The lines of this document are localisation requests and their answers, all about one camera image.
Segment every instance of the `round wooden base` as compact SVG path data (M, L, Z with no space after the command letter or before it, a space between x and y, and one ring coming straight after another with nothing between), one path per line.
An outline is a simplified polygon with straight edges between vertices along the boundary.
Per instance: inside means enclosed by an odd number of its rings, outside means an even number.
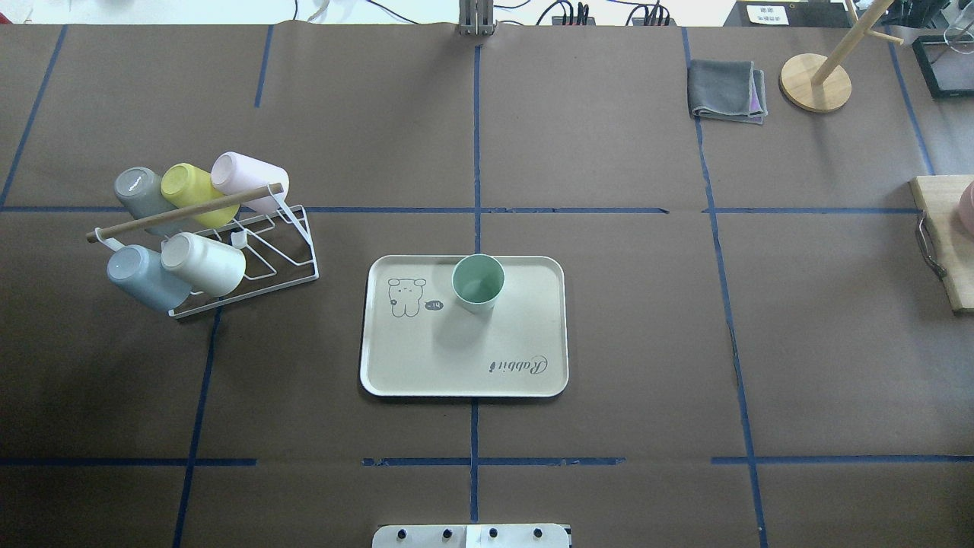
M781 67L778 79L785 97L812 112L832 112L844 105L852 95L852 81L840 65L820 86L811 84L811 77L825 59L818 54L801 54L788 59Z

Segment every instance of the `folded cloth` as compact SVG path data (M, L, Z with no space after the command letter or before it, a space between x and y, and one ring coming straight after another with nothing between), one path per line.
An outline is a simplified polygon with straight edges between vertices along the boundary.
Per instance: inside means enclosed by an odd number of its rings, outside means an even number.
M768 116L765 73L748 60L691 60L687 97L701 118L760 125Z

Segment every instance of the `bear drawing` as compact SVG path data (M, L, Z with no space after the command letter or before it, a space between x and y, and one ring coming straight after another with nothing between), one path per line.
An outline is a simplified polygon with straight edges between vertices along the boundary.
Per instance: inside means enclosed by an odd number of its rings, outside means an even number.
M420 313L420 299L423 298L423 278L391 278L389 280L389 304L393 306L393 316L414 318Z

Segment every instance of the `blue tape line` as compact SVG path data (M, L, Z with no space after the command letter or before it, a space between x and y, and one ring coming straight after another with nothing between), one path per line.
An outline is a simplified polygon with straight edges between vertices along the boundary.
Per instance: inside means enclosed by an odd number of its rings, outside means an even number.
M916 215L917 208L714 208L718 215Z
M470 522L476 524L480 521L480 435L478 425L480 423L480 402L476 398L470 400Z
M0 458L0 466L186 466L185 458ZM206 458L197 466L256 466L256 458Z
M267 38L264 40L264 60L260 63L260 79L257 81L257 95L253 98L253 107L260 108L260 98L264 95L264 78L267 76L267 61L271 57L271 37L274 36L274 26L267 25Z
M111 206L8 206L2 211L11 214L123 214L126 209Z
M663 208L483 208L486 214L668 214Z
M480 253L480 50L473 48L473 252Z
M889 33L889 25L886 26L886 33ZM930 153L926 148L926 140L923 139L923 132L919 129L919 122L917 122L917 114L913 110L913 102L910 101L910 92L907 91L906 80L903 79L903 71L900 70L900 59L896 55L896 48L893 47L892 43L887 43L886 47L889 48L889 55L893 59L893 69L896 70L896 79L900 82L900 93L903 94L903 102L907 105L907 114L910 115L910 123L914 127L914 135L917 136L917 144L919 146L920 156L923 157L923 164L926 165L926 172L928 175L935 176L937 172L933 169L933 163L930 162Z
M683 33L684 53L687 60L687 67L690 67L690 38L685 27L680 29ZM714 189L710 180L710 169L707 166L707 159L703 153L703 127L700 124L699 116L693 117L693 125L696 128L696 144L699 149L700 170L703 172L703 180L706 183L707 212L710 216L710 228L714 239L714 252L717 255L717 273L720 277L721 296L724 301L724 314L730 332L730 348L733 355L734 373L737 375L737 404L740 409L740 422L744 430L744 448L747 451L748 473L751 477L751 497L754 501L754 514L758 525L758 538L762 548L768 547L768 529L765 527L765 510L761 499L761 486L758 482L758 465L754 457L754 441L751 438L751 420L747 412L747 396L744 392L744 374L740 366L740 356L737 353L737 334L734 329L733 312L731 311L731 291L728 288L727 270L724 265L724 251L721 248L720 227L717 223L717 208L714 204Z
M465 456L442 458L364 458L362 466L470 466Z
M474 208L305 208L311 214L472 214Z
M178 548L182 542L183 525L186 522L186 507L189 505L189 493L193 487L193 469L196 466L196 451L200 445L200 432L203 430L203 414L206 410L206 394L209 391L209 376L213 371L213 357L216 354L216 331L220 328L220 318L223 307L216 308L213 317L213 327L209 332L209 348L206 352L206 368L203 371L203 385L200 387L200 401L196 406L196 422L193 425L193 438L189 445L189 458L186 462L186 476L183 478L183 492L179 498L179 513L176 517L176 531L172 537L172 548Z
M618 466L625 462L622 456L570 456L546 457L483 457L481 466Z
M23 148L27 145L27 139L30 137L30 129L34 127L34 119L37 118L37 110L41 107L41 100L44 98L44 92L48 89L48 82L51 81L51 73L55 70L57 55L60 53L61 46L64 45L64 36L66 35L67 25L65 24L61 26L61 32L57 36L55 50L51 53L51 60L48 61L48 70L44 73L44 79L41 80L41 87L37 90L37 97L34 98L34 105L30 107L30 115L27 116L27 124L23 127L23 134L20 135L20 143L17 145L17 152L14 153L14 161L11 163L10 171L7 173L7 180L3 184L3 191L0 192L0 208L3 208L4 204L7 203L7 195L10 194L10 187L14 184L14 177L17 175L17 167L20 165L20 155L23 154Z
M901 464L901 463L974 463L971 454L839 454L801 456L759 456L758 464ZM718 466L747 463L744 456L715 456L711 464Z

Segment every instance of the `white label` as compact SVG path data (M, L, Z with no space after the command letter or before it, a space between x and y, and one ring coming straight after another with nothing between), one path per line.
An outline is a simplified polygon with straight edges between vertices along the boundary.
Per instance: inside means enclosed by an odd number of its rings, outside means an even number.
M748 6L747 18L757 24L788 24L784 6Z

